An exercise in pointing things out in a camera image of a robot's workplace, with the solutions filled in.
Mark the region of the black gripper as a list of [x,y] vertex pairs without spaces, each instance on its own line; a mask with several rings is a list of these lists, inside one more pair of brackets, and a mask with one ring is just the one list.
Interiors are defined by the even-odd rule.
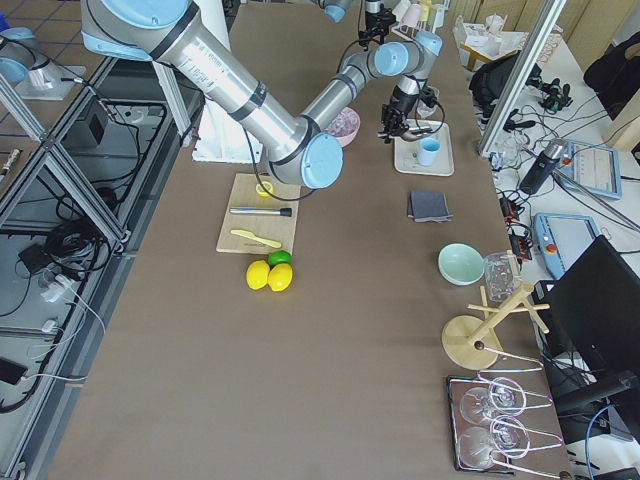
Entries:
[[381,109],[382,130],[378,137],[389,144],[394,138],[402,136],[409,130],[407,118],[412,107],[408,103],[383,104]]
[[391,11],[365,13],[365,29],[358,32],[358,44],[368,45],[375,42],[379,45],[385,42],[390,33],[390,27],[396,23],[396,17]]

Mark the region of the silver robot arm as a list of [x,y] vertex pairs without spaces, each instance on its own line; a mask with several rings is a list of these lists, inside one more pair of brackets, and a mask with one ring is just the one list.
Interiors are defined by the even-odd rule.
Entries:
[[384,139],[404,133],[406,116],[442,47],[420,31],[410,42],[389,42],[349,56],[327,87],[297,117],[203,24],[193,1],[84,1],[87,49],[105,56],[156,61],[184,74],[264,147],[280,182],[326,188],[339,177],[343,150],[326,129],[372,80],[400,76],[384,108]]
[[[324,13],[324,15],[333,23],[341,22],[349,7],[351,0],[319,0],[314,1]],[[358,37],[356,43],[362,48],[367,49],[371,42],[383,44],[385,38],[389,35],[391,27],[396,23],[397,19],[390,8],[384,6],[382,1],[365,0],[359,1],[358,20],[364,15],[364,28],[358,28]]]

